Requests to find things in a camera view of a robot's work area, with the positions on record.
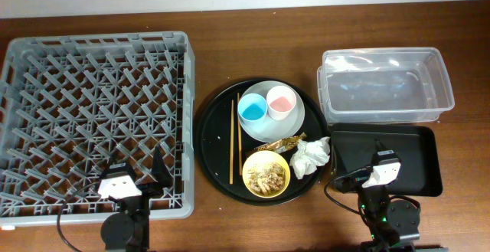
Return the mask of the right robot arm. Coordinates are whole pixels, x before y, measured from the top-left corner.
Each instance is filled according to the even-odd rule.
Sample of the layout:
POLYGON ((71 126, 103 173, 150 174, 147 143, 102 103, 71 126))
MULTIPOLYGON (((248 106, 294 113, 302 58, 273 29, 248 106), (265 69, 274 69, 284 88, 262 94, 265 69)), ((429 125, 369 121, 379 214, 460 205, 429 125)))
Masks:
POLYGON ((356 210, 337 202, 336 205, 358 214, 371 232, 371 241, 360 244, 360 251, 415 251, 420 239, 420 203, 404 195, 389 195, 387 186, 397 179, 401 168, 399 156, 380 140, 374 141, 371 163, 328 184, 341 182, 358 194, 356 210))

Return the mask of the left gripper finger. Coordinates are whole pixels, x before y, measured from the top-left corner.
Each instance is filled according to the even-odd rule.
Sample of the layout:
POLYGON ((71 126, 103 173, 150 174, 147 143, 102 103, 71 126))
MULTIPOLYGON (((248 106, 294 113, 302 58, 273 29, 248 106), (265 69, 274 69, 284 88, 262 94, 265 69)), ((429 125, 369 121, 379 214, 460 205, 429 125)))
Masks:
POLYGON ((108 170, 111 165, 113 165, 114 163, 116 163, 117 154, 118 154, 118 152, 113 152, 110 155, 109 160, 108 160, 107 164, 105 165, 105 170, 108 170))
POLYGON ((173 186, 173 178, 165 165, 165 162, 163 161, 163 157, 158 146, 156 146, 154 149, 151 174, 155 181, 163 188, 170 188, 173 186))

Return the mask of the pink plastic cup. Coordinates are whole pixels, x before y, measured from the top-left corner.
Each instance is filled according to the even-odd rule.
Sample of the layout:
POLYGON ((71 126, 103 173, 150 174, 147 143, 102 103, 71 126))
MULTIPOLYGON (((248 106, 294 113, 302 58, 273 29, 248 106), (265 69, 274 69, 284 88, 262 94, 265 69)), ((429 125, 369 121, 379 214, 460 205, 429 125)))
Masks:
POLYGON ((268 114, 274 120, 285 119, 296 106, 296 95, 290 87, 275 86, 266 95, 268 114))

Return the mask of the gold snack wrapper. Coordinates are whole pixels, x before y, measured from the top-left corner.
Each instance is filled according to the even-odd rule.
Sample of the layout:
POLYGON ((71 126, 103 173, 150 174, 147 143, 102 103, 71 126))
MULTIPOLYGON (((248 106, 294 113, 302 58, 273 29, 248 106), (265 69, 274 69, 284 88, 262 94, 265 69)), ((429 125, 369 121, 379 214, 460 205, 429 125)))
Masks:
POLYGON ((290 136, 284 139, 276 140, 274 142, 263 144, 254 148, 253 151, 271 151, 280 154, 295 148, 305 137, 307 137, 307 135, 305 133, 301 133, 298 136, 290 136))

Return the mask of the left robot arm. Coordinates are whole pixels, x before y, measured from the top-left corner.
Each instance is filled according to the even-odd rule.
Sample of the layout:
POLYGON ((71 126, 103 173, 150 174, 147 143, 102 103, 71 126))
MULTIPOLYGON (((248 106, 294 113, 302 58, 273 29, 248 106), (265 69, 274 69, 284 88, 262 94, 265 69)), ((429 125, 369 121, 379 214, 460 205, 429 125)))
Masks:
POLYGON ((100 176, 98 194, 119 206, 101 227, 106 251, 147 251, 149 249, 149 202, 164 195, 173 186, 159 149, 154 151, 150 175, 154 181, 136 184, 136 172, 128 162, 116 162, 112 156, 100 176))

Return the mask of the round black serving tray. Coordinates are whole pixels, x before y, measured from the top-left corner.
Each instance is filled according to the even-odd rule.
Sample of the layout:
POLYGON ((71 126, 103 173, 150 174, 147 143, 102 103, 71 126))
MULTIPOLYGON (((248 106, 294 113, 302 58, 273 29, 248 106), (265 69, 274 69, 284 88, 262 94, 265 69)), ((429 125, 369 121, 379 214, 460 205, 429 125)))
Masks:
MULTIPOLYGON (((203 173, 211 183, 226 196, 249 205, 280 205, 301 195, 304 195, 322 176, 325 168, 317 168, 311 175, 303 179, 291 178, 288 188, 278 197, 260 198, 252 194, 243 183, 239 175, 238 163, 234 163, 234 183, 229 184, 229 157, 230 157, 230 105, 231 100, 237 101, 237 93, 242 95, 249 87, 260 81, 273 80, 269 78, 256 78, 235 83, 209 101, 203 112, 199 115, 194 128, 194 153, 201 164, 203 173)), ((305 107, 305 118, 302 127, 295 136, 305 133, 308 141, 316 141, 329 136, 325 117, 317 103, 303 90, 290 85, 301 97, 305 107)), ((265 144, 249 136, 243 129, 243 153, 251 152, 257 146, 265 144)))

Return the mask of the light grey round plate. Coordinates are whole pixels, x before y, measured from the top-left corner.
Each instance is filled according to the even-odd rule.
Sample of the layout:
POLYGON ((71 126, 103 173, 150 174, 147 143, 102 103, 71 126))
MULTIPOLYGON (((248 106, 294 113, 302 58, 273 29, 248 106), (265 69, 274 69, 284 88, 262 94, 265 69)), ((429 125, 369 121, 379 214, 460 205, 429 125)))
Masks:
MULTIPOLYGON (((249 87, 242 94, 242 96, 248 93, 258 93, 266 100, 268 91, 275 86, 290 87, 286 83, 279 81, 265 80, 255 83, 249 87)), ((255 126, 246 126, 240 119, 243 130, 255 140, 259 140, 264 143, 274 142, 279 139, 294 136, 302 127, 303 120, 305 118, 305 107, 300 95, 293 88, 291 89, 296 95, 296 106, 285 119, 274 120, 270 117, 267 111, 265 120, 261 124, 255 126)))

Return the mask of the yellow bowl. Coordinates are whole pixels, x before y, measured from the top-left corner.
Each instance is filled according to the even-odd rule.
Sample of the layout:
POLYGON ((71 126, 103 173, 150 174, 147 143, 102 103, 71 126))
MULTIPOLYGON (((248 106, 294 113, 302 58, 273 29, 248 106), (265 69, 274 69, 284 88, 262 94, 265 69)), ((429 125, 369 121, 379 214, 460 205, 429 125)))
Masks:
POLYGON ((250 157, 247 158, 245 163, 243 164, 243 169, 242 169, 242 179, 243 183, 247 187, 247 189, 254 194, 257 197, 260 198, 275 198, 281 195, 289 186, 290 180, 291 180, 291 172, 289 168, 288 162, 278 153, 271 152, 271 151, 259 151, 253 153, 250 157), (249 175, 247 172, 254 167, 255 165, 265 165, 265 164, 272 164, 273 162, 281 165, 286 172, 286 184, 285 187, 282 191, 275 195, 271 196, 264 196, 264 195, 258 195, 252 191, 252 189, 247 185, 247 179, 249 178, 249 175))

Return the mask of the clear plastic bin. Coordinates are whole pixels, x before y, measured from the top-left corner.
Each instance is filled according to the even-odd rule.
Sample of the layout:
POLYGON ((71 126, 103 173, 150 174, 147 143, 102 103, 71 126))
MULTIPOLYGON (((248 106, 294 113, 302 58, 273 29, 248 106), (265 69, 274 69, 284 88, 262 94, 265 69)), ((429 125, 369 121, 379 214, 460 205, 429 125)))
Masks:
POLYGON ((434 47, 328 50, 317 86, 329 124, 432 122, 455 106, 446 65, 434 47))

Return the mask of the white tissue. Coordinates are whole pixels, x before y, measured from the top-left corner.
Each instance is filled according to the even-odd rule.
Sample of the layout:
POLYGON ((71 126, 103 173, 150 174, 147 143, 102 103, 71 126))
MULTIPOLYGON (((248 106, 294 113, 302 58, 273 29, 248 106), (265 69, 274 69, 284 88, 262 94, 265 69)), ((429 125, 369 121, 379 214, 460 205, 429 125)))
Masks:
POLYGON ((314 142, 299 141, 297 152, 290 160, 297 179, 303 179, 305 175, 311 175, 318 167, 326 165, 330 160, 330 138, 323 137, 314 142))

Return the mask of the grey plastic dishwasher rack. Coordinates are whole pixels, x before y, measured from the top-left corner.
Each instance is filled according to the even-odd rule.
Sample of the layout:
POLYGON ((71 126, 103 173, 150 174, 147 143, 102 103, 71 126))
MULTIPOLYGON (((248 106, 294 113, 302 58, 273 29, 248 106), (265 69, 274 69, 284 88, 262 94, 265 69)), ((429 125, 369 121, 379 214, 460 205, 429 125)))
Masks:
POLYGON ((1 69, 1 226, 98 223, 119 210, 96 180, 110 155, 173 186, 151 219, 194 209, 195 55, 182 31, 16 38, 1 69))

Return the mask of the black rectangular tray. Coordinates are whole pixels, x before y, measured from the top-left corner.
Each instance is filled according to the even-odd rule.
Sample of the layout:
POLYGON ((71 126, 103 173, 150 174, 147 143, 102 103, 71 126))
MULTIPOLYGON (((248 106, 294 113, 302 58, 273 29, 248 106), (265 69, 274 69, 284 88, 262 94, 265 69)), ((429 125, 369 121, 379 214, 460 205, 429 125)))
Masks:
POLYGON ((397 179, 387 186, 389 194, 427 197, 442 194, 436 139, 431 129, 425 126, 337 123, 330 127, 334 176, 347 173, 337 172, 335 168, 332 135, 337 131, 373 133, 375 139, 379 139, 399 156, 400 172, 397 179))

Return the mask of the blue plastic cup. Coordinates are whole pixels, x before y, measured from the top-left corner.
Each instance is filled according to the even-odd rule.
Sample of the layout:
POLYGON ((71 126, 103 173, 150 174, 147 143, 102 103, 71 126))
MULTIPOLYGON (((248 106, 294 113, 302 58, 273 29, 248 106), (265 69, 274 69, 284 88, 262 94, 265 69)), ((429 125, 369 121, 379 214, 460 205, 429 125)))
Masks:
POLYGON ((246 126, 261 124, 265 120, 267 111, 267 102, 258 93, 244 94, 238 103, 239 117, 246 126))

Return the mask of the food scraps pile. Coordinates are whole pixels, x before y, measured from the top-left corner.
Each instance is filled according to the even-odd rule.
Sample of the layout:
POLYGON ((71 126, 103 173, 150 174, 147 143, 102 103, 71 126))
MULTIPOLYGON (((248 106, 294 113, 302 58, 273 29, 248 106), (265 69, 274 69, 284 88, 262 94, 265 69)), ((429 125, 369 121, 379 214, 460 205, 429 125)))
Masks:
POLYGON ((275 162, 255 165, 247 174, 247 185, 258 195, 275 195, 282 191, 286 184, 285 169, 275 162))

